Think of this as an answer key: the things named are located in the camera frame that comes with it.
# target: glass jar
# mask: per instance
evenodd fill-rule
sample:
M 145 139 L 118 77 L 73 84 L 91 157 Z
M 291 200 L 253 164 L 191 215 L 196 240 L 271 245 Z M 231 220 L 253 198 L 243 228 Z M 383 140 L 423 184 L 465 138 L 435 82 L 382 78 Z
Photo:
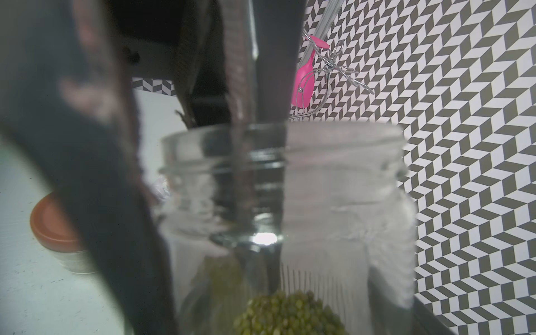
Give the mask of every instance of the glass jar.
M 286 146 L 271 146 L 285 131 Z M 236 219 L 231 138 L 219 125 L 162 141 L 172 198 L 159 232 L 181 334 L 406 334 L 416 232 L 413 204 L 396 187 L 401 130 L 252 126 L 239 167 L 255 185 L 246 223 Z

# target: green bean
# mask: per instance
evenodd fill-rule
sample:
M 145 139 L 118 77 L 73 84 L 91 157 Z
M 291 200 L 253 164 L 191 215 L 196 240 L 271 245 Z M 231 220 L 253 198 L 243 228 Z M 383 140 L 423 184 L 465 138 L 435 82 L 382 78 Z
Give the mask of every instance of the green bean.
M 340 317 L 312 291 L 250 299 L 233 320 L 236 335 L 348 335 Z

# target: chevron patterned wall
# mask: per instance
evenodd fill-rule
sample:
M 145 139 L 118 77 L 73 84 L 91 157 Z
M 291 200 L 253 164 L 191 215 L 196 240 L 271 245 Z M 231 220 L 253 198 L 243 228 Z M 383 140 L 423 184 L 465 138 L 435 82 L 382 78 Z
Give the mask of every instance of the chevron patterned wall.
M 176 95 L 175 87 L 171 80 L 134 77 L 132 78 L 132 88 L 165 95 Z
M 536 0 L 346 0 L 327 41 L 375 95 L 332 74 L 306 118 L 404 129 L 416 296 L 460 335 L 536 334 L 535 23 Z

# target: jar rim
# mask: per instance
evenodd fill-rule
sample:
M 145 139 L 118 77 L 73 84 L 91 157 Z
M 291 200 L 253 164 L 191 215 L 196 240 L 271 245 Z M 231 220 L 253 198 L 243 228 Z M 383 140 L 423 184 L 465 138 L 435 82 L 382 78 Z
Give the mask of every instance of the jar rim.
M 200 127 L 162 138 L 166 167 L 226 164 L 231 159 L 232 139 L 229 124 Z M 286 131 L 286 146 L 272 146 L 272 134 Z M 342 148 L 374 147 L 395 144 L 401 148 L 405 138 L 400 127 L 375 122 L 286 122 L 252 124 L 246 129 L 253 144 L 252 163 L 284 160 L 296 152 L 321 153 Z

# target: patterned backsplash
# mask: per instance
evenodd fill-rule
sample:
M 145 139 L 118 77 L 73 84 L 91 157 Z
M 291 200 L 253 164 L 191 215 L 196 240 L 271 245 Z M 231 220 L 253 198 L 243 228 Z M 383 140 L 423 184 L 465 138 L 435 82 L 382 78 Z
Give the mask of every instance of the patterned backsplash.
M 175 96 L 175 87 L 171 80 L 149 79 L 149 78 L 132 78 L 132 88 L 135 90 L 160 93 Z
M 309 2 L 309 33 L 326 2 Z M 460 335 L 536 333 L 535 23 L 536 0 L 346 0 L 327 42 L 375 95 L 333 74 L 306 118 L 404 129 L 416 296 Z

